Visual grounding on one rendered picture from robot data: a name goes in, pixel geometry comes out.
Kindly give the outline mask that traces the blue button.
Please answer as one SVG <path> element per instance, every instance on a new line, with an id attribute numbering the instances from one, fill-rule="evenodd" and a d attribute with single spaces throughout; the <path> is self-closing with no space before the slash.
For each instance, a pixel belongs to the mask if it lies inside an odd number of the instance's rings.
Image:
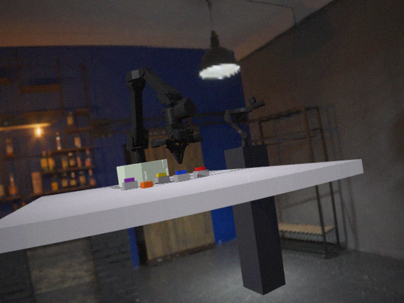
<path id="1" fill-rule="evenodd" d="M 173 175 L 174 182 L 182 182 L 188 181 L 190 179 L 190 174 L 186 172 L 186 170 L 176 171 L 175 175 Z"/>

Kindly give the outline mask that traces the yellow button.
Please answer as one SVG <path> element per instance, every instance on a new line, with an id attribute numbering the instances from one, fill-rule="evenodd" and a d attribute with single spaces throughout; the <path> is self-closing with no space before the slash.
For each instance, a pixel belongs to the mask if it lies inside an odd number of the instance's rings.
<path id="1" fill-rule="evenodd" d="M 166 173 L 156 174 L 156 177 L 154 177 L 155 184 L 163 184 L 168 182 L 170 182 L 170 177 Z"/>

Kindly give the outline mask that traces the red button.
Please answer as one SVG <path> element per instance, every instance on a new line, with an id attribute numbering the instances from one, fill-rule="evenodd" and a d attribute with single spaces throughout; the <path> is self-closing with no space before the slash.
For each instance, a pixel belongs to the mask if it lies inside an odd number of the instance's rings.
<path id="1" fill-rule="evenodd" d="M 206 177 L 209 176 L 209 170 L 206 170 L 206 167 L 198 167 L 195 168 L 195 171 L 193 172 L 194 178 L 197 177 Z"/>

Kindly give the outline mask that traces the orange block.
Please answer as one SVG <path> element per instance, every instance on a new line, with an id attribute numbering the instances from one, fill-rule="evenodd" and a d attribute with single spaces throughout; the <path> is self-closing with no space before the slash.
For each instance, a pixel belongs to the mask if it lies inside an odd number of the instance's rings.
<path id="1" fill-rule="evenodd" d="M 149 188 L 149 187 L 153 187 L 153 183 L 152 183 L 152 181 L 150 181 L 150 182 L 142 182 L 142 183 L 140 183 L 141 184 L 141 188 Z"/>

